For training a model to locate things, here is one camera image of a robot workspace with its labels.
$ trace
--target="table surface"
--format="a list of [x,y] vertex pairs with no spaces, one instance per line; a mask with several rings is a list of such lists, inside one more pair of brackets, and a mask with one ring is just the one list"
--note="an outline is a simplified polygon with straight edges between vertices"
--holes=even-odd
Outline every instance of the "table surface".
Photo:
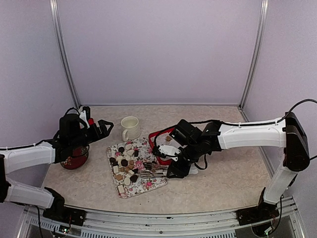
[[51,165],[43,186],[53,188],[65,203],[82,208],[126,213],[176,214],[218,211],[255,205],[269,174],[257,147],[213,152],[207,156],[208,168],[184,179],[170,179],[166,186],[127,199],[118,197],[107,147],[122,142],[121,120],[139,118],[142,134],[177,124],[181,119],[200,121],[220,119],[240,122],[236,107],[220,106],[99,106],[91,107],[95,121],[112,121],[109,137],[91,144],[87,162],[76,170]]

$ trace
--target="white mug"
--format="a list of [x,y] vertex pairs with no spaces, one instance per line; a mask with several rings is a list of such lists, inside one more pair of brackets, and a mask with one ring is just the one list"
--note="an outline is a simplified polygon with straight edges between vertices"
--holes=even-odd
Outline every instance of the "white mug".
[[136,117],[126,117],[122,119],[121,126],[124,128],[122,133],[123,141],[134,140],[141,135],[139,119]]

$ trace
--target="floral tray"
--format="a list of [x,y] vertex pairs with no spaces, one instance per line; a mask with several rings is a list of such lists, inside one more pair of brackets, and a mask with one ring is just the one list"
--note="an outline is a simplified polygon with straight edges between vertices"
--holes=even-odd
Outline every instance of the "floral tray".
[[[156,157],[152,154],[152,149],[149,145],[149,142],[146,138],[138,138],[132,141],[127,141],[124,143],[120,143],[117,145],[113,145],[107,148],[107,156],[108,156],[108,161],[109,158],[114,157],[116,158],[117,156],[121,155],[125,157],[127,154],[126,152],[119,152],[120,147],[125,147],[127,144],[132,144],[132,149],[133,150],[139,150],[139,155],[138,157],[131,156],[131,160],[134,161],[134,168],[138,168],[139,171],[144,170],[143,162],[152,162],[155,161],[157,162]],[[116,174],[113,172],[113,167],[109,161],[110,167],[111,167],[111,173],[114,181],[114,185],[117,188],[118,195],[121,198],[129,198],[133,197],[136,195],[139,195],[144,192],[151,191],[153,189],[162,187],[167,184],[167,178],[166,177],[153,177],[153,178],[140,178],[138,177],[137,181],[135,183],[131,182],[130,185],[125,185],[124,184],[124,179],[127,176],[127,173],[125,172],[120,172],[119,174],[123,175],[123,179],[118,181],[116,179]],[[124,193],[119,192],[118,186],[123,185],[124,188]]]

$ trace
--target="lavender wall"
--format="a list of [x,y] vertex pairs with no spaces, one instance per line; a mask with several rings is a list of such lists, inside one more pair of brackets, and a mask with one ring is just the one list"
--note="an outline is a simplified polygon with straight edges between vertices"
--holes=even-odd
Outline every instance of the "lavender wall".
[[239,104],[260,0],[63,0],[82,104]]
[[[283,116],[304,98],[317,99],[317,2],[270,1],[261,54],[246,104],[251,120]],[[294,110],[308,135],[311,156],[317,154],[317,105]],[[282,151],[267,148],[276,168]],[[298,175],[290,193],[309,237],[316,237],[317,161]]]
[[[72,106],[62,69],[50,3],[0,2],[0,147],[51,138],[58,119]],[[47,166],[10,174],[10,178],[41,186]],[[23,207],[0,204],[0,236],[16,235]]]

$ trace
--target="metal pole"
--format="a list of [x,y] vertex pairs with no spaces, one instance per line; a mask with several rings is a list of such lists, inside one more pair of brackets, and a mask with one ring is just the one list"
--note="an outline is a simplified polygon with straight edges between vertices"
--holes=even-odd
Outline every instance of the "metal pole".
[[51,4],[51,12],[52,12],[52,18],[53,18],[53,24],[54,24],[54,28],[55,28],[55,33],[56,33],[56,37],[57,37],[57,43],[58,43],[58,48],[59,48],[59,53],[60,53],[60,57],[61,57],[61,61],[63,64],[63,68],[65,71],[65,75],[66,75],[66,80],[67,80],[67,84],[69,87],[69,91],[71,94],[71,97],[73,99],[74,102],[74,106],[79,109],[81,104],[76,92],[76,88],[75,88],[75,84],[73,82],[73,78],[71,76],[71,72],[69,69],[69,63],[67,60],[67,55],[66,55],[66,51],[65,51],[65,46],[64,46],[64,42],[63,42],[63,35],[62,35],[62,31],[61,31],[61,26],[60,26],[60,20],[59,20],[59,14],[58,14],[58,7],[57,7],[57,0],[50,0],[50,4]]
[[260,49],[261,49],[261,43],[262,43],[262,38],[264,34],[264,26],[265,26],[265,21],[266,21],[266,15],[267,15],[267,6],[268,6],[268,0],[262,0],[262,6],[261,6],[261,12],[260,12],[260,20],[259,20],[259,25],[258,25],[258,32],[257,32],[257,38],[256,38],[256,45],[254,47],[253,51],[253,56],[252,56],[252,61],[248,73],[248,79],[246,82],[246,85],[244,87],[243,95],[240,101],[240,108],[243,109],[245,107],[251,85],[254,79],[254,73],[256,71],[257,67],[257,62],[258,58],[260,55]]

